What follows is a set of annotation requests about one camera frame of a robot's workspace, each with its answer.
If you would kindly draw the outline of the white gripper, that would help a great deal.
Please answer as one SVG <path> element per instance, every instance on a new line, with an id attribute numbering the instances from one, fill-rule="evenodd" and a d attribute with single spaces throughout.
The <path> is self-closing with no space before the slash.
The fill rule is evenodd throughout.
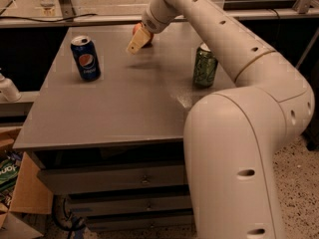
<path id="1" fill-rule="evenodd" d="M 154 34 L 161 33 L 177 16 L 179 12 L 164 0 L 151 0 L 142 15 L 142 23 L 136 24 L 133 29 L 127 51 L 136 54 L 152 42 Z"/>

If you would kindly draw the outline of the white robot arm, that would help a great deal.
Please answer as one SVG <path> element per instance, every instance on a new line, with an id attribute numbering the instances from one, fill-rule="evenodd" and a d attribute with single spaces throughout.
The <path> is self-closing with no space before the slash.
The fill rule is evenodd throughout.
<path id="1" fill-rule="evenodd" d="M 198 239 L 286 239 L 273 155 L 314 114 L 306 79 L 273 47 L 210 0 L 152 0 L 127 50 L 183 16 L 234 86 L 189 111 L 183 131 Z"/>

